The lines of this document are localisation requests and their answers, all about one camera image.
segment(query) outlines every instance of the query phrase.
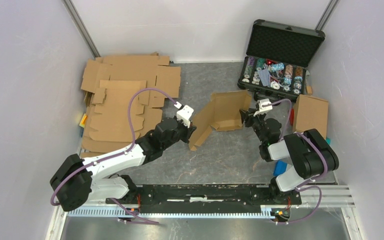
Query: cardboard flap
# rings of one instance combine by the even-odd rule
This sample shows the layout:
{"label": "cardboard flap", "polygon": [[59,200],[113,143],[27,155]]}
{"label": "cardboard flap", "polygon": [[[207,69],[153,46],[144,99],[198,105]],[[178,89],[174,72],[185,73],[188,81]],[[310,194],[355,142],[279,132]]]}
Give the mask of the cardboard flap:
{"label": "cardboard flap", "polygon": [[[101,80],[99,87],[105,89],[130,89],[136,93],[147,87],[147,81],[128,81],[128,80]],[[149,91],[141,92],[138,96],[139,103],[148,105],[150,98]]]}
{"label": "cardboard flap", "polygon": [[160,65],[160,66],[170,65],[170,57],[169,56],[159,56],[158,65]]}
{"label": "cardboard flap", "polygon": [[242,129],[242,121],[241,119],[229,119],[224,121],[218,121],[213,122],[211,124],[211,127],[213,127],[217,132],[233,131]]}
{"label": "cardboard flap", "polygon": [[214,122],[218,124],[216,130],[226,131],[220,129],[223,128],[230,131],[242,128],[239,110],[247,111],[251,100],[246,90],[211,94],[211,101],[215,102]]}
{"label": "cardboard flap", "polygon": [[164,97],[158,96],[158,97],[151,97],[149,99],[149,107],[150,108],[162,108],[164,107]]}
{"label": "cardboard flap", "polygon": [[[90,113],[89,126],[96,130],[89,131],[89,136],[95,141],[129,142],[132,140],[127,109],[129,99],[134,92],[126,89],[106,89],[105,104],[96,105],[94,112]],[[135,131],[142,129],[144,118],[135,115],[138,100],[133,101],[131,121]]]}
{"label": "cardboard flap", "polygon": [[97,88],[91,100],[92,104],[103,104],[105,99],[105,88]]}
{"label": "cardboard flap", "polygon": [[104,62],[104,58],[99,56],[99,57],[95,57],[95,61],[97,61],[98,63],[102,64]]}
{"label": "cardboard flap", "polygon": [[[181,68],[179,66],[158,66],[155,87],[163,90],[172,98],[178,98],[181,81],[180,73]],[[163,98],[166,97],[157,91],[152,91],[150,96]]]}
{"label": "cardboard flap", "polygon": [[84,69],[83,81],[80,88],[95,93],[95,89],[99,88],[99,80],[110,79],[110,68],[111,66],[108,64],[89,59]]}
{"label": "cardboard flap", "polygon": [[317,129],[326,138],[328,131],[328,107],[325,99],[299,95],[293,106],[294,120],[292,130],[304,132],[309,129]]}
{"label": "cardboard flap", "polygon": [[209,136],[209,132],[211,132],[210,124],[214,122],[214,106],[215,102],[210,101],[200,112],[193,116],[192,124],[196,126],[196,130],[189,138],[189,149],[192,150],[197,143],[202,144]]}
{"label": "cardboard flap", "polygon": [[[122,131],[118,131],[115,134],[111,130],[99,130],[99,131],[90,131],[89,135],[92,140],[95,141],[106,141],[106,142],[132,142],[132,134],[122,134]],[[134,132],[134,139],[139,138],[139,132]]]}

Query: flattened cardboard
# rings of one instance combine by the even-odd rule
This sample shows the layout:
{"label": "flattened cardboard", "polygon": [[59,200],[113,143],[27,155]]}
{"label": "flattened cardboard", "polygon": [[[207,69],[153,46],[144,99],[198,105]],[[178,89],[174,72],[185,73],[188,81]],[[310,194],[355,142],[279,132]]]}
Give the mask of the flattened cardboard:
{"label": "flattened cardboard", "polygon": [[[143,128],[135,132],[139,136],[144,136],[149,130],[155,129],[155,126],[161,122],[163,110],[157,108],[145,107],[143,114],[139,115],[144,118]],[[97,153],[109,153],[128,146],[130,142],[117,141],[96,141],[83,134],[81,147],[85,150]]]}
{"label": "flattened cardboard", "polygon": [[[158,66],[157,78],[155,87],[163,90],[172,98],[179,97],[179,88],[180,88],[180,73],[181,68],[179,66]],[[163,97],[166,96],[157,91],[152,91],[150,97]]]}
{"label": "flattened cardboard", "polygon": [[[95,141],[131,142],[132,134],[129,128],[127,110],[129,100],[135,92],[128,89],[106,89],[105,104],[95,106],[91,112],[89,135]],[[133,109],[139,104],[137,98],[133,101]],[[142,129],[144,118],[131,114],[131,122],[135,131]]]}
{"label": "flattened cardboard", "polygon": [[92,104],[103,104],[105,99],[105,88],[97,88],[95,94],[92,97]]}
{"label": "flattened cardboard", "polygon": [[196,151],[211,134],[211,127],[218,132],[241,129],[239,110],[247,111],[251,100],[247,90],[211,94],[210,102],[192,118],[196,130],[189,139],[189,149]]}
{"label": "flattened cardboard", "polygon": [[109,64],[99,63],[89,59],[83,73],[83,81],[81,89],[95,93],[95,89],[99,88],[100,80],[109,80],[112,66]]}
{"label": "flattened cardboard", "polygon": [[148,107],[150,108],[162,108],[164,107],[164,97],[158,96],[158,97],[152,97],[149,100]]}
{"label": "flattened cardboard", "polygon": [[[130,90],[130,95],[133,96],[136,92],[138,92],[141,89],[144,89],[146,87],[147,82],[146,81],[109,81],[109,80],[101,80],[99,82],[100,88],[105,89],[124,89],[124,90]],[[138,101],[141,104],[136,104],[136,112],[135,114],[143,114],[144,113],[144,105],[143,103],[148,104],[149,99],[147,95],[142,95],[142,93],[139,94]]]}
{"label": "flattened cardboard", "polygon": [[95,61],[97,61],[98,63],[103,63],[104,62],[104,58],[99,56],[99,57],[95,57]]}
{"label": "flattened cardboard", "polygon": [[[134,93],[136,93],[139,90],[142,90],[147,87],[147,81],[119,81],[119,80],[101,80],[99,82],[100,88],[105,89],[131,89],[134,90]],[[139,93],[138,99],[139,103],[143,105],[148,105],[150,99],[150,95],[145,94],[146,92]]]}
{"label": "flattened cardboard", "polygon": [[[89,60],[81,87],[86,91],[84,101],[88,106],[82,148],[92,153],[108,153],[130,144],[127,105],[134,93],[144,88],[160,88],[173,98],[179,96],[180,68],[170,69],[169,64],[170,58],[157,52]],[[145,91],[133,102],[135,138],[161,122],[162,110],[156,108],[164,106],[165,96],[153,94],[150,97],[151,91]]]}
{"label": "flattened cardboard", "polygon": [[328,131],[328,106],[325,99],[299,95],[293,106],[293,132],[304,132],[309,129],[317,129],[326,139]]}

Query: poker chip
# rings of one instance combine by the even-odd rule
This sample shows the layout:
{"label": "poker chip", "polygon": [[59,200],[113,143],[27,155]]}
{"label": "poker chip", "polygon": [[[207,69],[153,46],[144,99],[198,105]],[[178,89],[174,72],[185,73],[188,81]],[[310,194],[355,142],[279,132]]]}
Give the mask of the poker chip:
{"label": "poker chip", "polygon": [[276,90],[278,90],[278,89],[281,88],[281,86],[279,85],[279,83],[277,83],[277,82],[275,82],[275,81],[271,82],[271,87],[272,87],[273,89],[276,89]]}
{"label": "poker chip", "polygon": [[298,90],[300,90],[302,87],[303,87],[303,85],[301,84],[300,81],[296,81],[296,82],[293,84],[293,88],[294,88],[294,89],[298,89]]}
{"label": "poker chip", "polygon": [[293,72],[294,72],[294,67],[292,65],[287,65],[285,67],[285,78],[291,79]]}

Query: blue object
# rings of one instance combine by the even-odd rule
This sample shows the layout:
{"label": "blue object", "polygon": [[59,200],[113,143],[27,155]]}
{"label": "blue object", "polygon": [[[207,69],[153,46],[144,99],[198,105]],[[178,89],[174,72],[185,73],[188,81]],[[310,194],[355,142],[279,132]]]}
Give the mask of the blue object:
{"label": "blue object", "polygon": [[264,87],[267,87],[270,85],[270,72],[267,69],[259,70],[258,76],[261,79],[261,84]]}
{"label": "blue object", "polygon": [[287,78],[287,77],[283,78],[283,85],[290,86],[291,83],[292,83],[292,78]]}
{"label": "blue object", "polygon": [[283,69],[285,69],[285,65],[281,62],[268,66],[268,70],[272,73],[277,72],[277,71],[281,71]]}
{"label": "blue object", "polygon": [[277,176],[283,174],[284,172],[286,172],[287,166],[288,166],[288,164],[286,162],[278,160],[276,162],[276,165],[274,166],[273,176],[277,177]]}

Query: cardboard box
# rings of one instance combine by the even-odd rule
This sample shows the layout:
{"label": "cardboard box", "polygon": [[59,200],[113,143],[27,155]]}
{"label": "cardboard box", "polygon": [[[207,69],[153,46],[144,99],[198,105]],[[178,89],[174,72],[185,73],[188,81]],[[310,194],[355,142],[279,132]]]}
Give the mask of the cardboard box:
{"label": "cardboard box", "polygon": [[[170,67],[168,56],[110,55],[90,59],[83,74],[81,89],[88,106],[81,146],[92,153],[108,153],[132,141],[128,122],[131,97],[144,88],[157,88],[172,98],[179,97],[180,67]],[[144,91],[130,110],[135,138],[154,129],[163,115],[165,96]]]}
{"label": "cardboard box", "polygon": [[304,132],[309,129],[317,129],[326,139],[328,131],[328,105],[325,99],[299,95],[293,106],[292,131]]}
{"label": "cardboard box", "polygon": [[247,90],[211,94],[209,103],[192,118],[196,130],[189,139],[189,149],[197,150],[211,134],[217,131],[233,131],[242,128],[239,110],[248,111],[251,96]]}

